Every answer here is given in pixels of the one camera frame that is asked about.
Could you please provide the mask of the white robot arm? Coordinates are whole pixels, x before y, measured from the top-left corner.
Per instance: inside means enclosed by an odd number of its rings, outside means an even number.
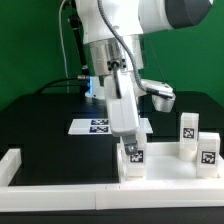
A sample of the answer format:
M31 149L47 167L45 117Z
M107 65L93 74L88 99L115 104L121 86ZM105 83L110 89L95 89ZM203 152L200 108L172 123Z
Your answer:
M75 0L83 42L90 48L94 72L104 81L111 132L125 152L138 152L140 118L137 98L150 94L156 110L169 112L173 89L164 82L143 80L140 37L162 30L198 25L214 0Z

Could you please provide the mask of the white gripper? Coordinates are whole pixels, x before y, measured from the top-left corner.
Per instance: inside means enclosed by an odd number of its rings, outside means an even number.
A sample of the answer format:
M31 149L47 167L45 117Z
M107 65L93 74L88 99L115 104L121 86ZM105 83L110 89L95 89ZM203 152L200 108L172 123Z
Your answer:
M127 155L138 152L138 143L134 135L139 129L139 117L136 97L133 90L131 77L128 73L118 72L118 82L121 98L117 97L116 85L113 76L104 79L104 91L107 114L111 133L123 136L123 144Z

